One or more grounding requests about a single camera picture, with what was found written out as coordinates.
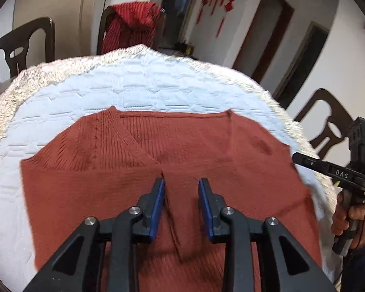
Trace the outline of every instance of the cable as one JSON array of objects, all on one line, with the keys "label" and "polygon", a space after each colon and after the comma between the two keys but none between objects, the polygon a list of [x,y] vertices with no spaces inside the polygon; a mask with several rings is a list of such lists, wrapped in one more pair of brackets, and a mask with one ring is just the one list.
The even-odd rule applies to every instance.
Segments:
[{"label": "cable", "polygon": [[[355,247],[355,249],[354,249],[354,250],[357,250],[357,249],[358,249],[358,246],[360,245],[361,238],[362,238],[362,234],[363,234],[363,232],[364,232],[364,224],[365,224],[365,214],[364,214],[364,218],[363,218],[363,220],[362,220],[362,224],[361,224],[360,239],[359,239],[359,241],[358,241],[358,243],[357,243],[357,246]],[[349,261],[347,262],[347,267],[349,266],[349,264],[350,264],[351,260],[353,259],[353,256],[354,256],[354,255],[351,255],[351,256],[350,256],[350,259],[349,259]],[[339,282],[339,279],[341,279],[341,276],[342,276],[343,271],[344,271],[344,270],[346,270],[346,269],[347,269],[347,267],[346,267],[346,268],[342,268],[341,273],[338,275],[337,279],[334,281],[334,285],[337,285],[337,283]]]}]

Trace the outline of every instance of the sweater sleeve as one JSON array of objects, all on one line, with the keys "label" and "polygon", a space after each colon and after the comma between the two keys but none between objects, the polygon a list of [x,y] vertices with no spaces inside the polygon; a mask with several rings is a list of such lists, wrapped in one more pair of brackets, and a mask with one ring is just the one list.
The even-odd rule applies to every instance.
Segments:
[{"label": "sweater sleeve", "polygon": [[350,249],[343,259],[341,292],[365,292],[365,246]]}]

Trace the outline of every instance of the metal screw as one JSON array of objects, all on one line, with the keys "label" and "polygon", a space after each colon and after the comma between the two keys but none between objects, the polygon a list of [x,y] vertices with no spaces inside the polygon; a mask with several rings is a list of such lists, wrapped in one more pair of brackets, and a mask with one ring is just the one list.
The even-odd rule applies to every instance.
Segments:
[{"label": "metal screw", "polygon": [[279,220],[275,217],[268,217],[266,219],[266,221],[268,222],[269,225],[275,226],[279,223]]},{"label": "metal screw", "polygon": [[223,214],[225,215],[232,215],[234,214],[235,210],[230,207],[230,206],[226,206],[225,208],[223,208]]},{"label": "metal screw", "polygon": [[86,219],[85,219],[85,224],[86,225],[93,225],[94,223],[96,223],[96,218],[94,218],[94,217],[87,217]]},{"label": "metal screw", "polygon": [[140,208],[137,207],[137,206],[133,206],[132,208],[130,208],[129,210],[129,213],[131,215],[138,215],[140,213]]}]

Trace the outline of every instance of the orange knit sweater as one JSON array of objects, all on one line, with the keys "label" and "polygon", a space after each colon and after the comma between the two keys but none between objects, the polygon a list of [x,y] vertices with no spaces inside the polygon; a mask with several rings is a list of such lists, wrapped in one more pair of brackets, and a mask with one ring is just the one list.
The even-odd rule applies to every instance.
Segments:
[{"label": "orange knit sweater", "polygon": [[221,290],[224,245],[209,244],[203,233],[201,177],[246,216],[278,217],[321,262],[311,196],[289,147],[230,111],[111,107],[79,119],[21,169],[38,269],[87,216],[116,216],[149,192],[155,177],[166,181],[166,204],[155,243],[139,249],[142,292]]}]

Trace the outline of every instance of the doorway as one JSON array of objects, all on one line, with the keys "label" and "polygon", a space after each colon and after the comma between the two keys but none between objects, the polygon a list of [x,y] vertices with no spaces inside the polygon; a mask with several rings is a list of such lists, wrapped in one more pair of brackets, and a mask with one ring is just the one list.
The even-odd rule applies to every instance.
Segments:
[{"label": "doorway", "polygon": [[174,49],[174,45],[177,42],[180,42],[179,37],[181,36],[181,31],[189,16],[192,1],[193,0],[162,0],[162,7],[166,11],[166,23],[160,48]]},{"label": "doorway", "polygon": [[292,18],[285,0],[261,0],[233,69],[260,83]]},{"label": "doorway", "polygon": [[285,75],[286,77],[273,93],[274,99],[284,109],[288,108],[306,81],[316,60],[318,60],[328,35],[328,29],[313,22],[310,24],[306,37]]}]

